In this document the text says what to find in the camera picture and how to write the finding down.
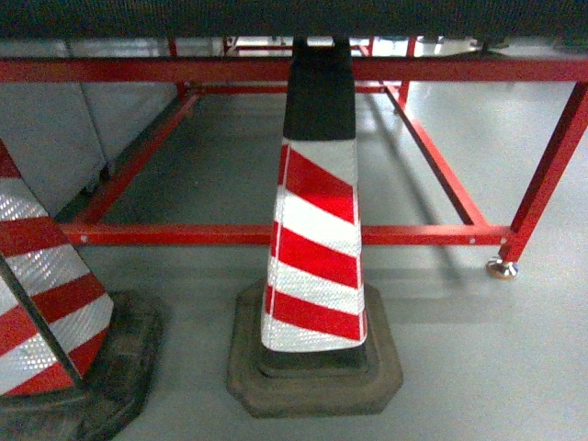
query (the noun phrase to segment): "black rubber cone base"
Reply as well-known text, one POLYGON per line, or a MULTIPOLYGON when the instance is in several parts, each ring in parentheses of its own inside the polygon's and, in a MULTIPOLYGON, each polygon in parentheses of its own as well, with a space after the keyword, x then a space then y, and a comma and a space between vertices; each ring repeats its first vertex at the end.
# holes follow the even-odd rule
POLYGON ((85 386, 0 399, 0 440, 102 441, 140 412, 149 392, 162 334, 159 314, 130 294, 111 296, 107 337, 85 386))
POLYGON ((328 363, 301 368, 300 376, 292 375, 292 369, 283 376, 273 369, 268 376, 260 335, 264 288, 261 281, 239 294, 232 333, 227 389, 247 412, 260 418, 381 413, 400 388, 402 372, 378 291, 365 287, 365 363, 332 375, 324 375, 323 369, 336 368, 328 363))

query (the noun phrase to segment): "reflective stripe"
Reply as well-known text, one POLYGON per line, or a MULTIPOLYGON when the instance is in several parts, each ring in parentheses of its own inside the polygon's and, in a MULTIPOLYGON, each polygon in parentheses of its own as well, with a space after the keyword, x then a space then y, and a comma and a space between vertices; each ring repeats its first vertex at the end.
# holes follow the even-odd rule
POLYGON ((358 315, 364 310, 364 288, 350 288, 316 277, 271 257, 268 285, 290 296, 341 312, 358 315))
POLYGON ((0 179, 0 221, 49 216, 22 179, 0 179))
POLYGON ((319 209, 284 187, 278 188, 277 198, 282 199, 278 205, 282 207, 284 228, 340 253, 359 256, 361 231, 358 226, 319 209))
POLYGON ((0 277, 0 315, 12 310, 17 305, 17 298, 6 282, 0 277))
POLYGON ((16 255, 6 262, 31 297, 90 272, 70 244, 16 255))
POLYGON ((357 184, 356 140, 284 141, 296 152, 350 186, 357 184))
POLYGON ((112 305, 112 300, 105 294, 76 312, 51 323, 51 331, 62 349, 69 353, 108 327, 112 305))
POLYGON ((32 379, 57 363, 57 358, 37 334, 0 356, 0 395, 32 379))
POLYGON ((317 352, 349 349, 361 345, 363 341, 358 342, 336 335, 317 333, 281 322, 263 312, 262 343, 274 351, 317 352))

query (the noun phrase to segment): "red metal frame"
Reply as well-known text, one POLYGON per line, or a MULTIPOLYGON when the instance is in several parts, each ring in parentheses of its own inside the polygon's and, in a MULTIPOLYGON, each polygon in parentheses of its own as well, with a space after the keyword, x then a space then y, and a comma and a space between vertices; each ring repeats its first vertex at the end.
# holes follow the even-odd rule
MULTIPOLYGON (((365 245, 501 245, 517 261, 588 125, 588 60, 371 57, 373 40, 353 61, 360 93, 385 93, 432 167, 463 225, 365 226, 365 245), (403 81, 400 87, 390 80, 403 81), (573 81, 577 83, 510 226, 489 224, 407 106, 409 81, 573 81)), ((158 81, 193 88, 131 160, 62 229, 74 244, 268 245, 268 225, 111 225, 98 223, 200 96, 284 93, 290 58, 0 60, 0 83, 158 81), (260 84, 273 82, 277 84, 260 84)))
MULTIPOLYGON (((406 48, 406 57, 413 58, 414 57, 414 49, 416 48, 416 37, 410 37, 408 39, 408 47, 406 48)), ((408 80, 404 80, 401 84, 401 88, 398 91, 400 99, 406 103, 408 101, 408 89, 411 86, 411 82, 408 80)))
MULTIPOLYGON (((167 39, 167 45, 169 47, 169 55, 172 58, 177 58, 177 45, 175 44, 174 38, 167 39)), ((183 82, 175 83, 175 90, 177 90, 177 97, 183 98, 187 92, 187 87, 183 82)))
MULTIPOLYGON (((0 83, 282 82, 290 57, 0 59, 0 83)), ((588 81, 586 59, 357 57, 357 81, 588 81)))

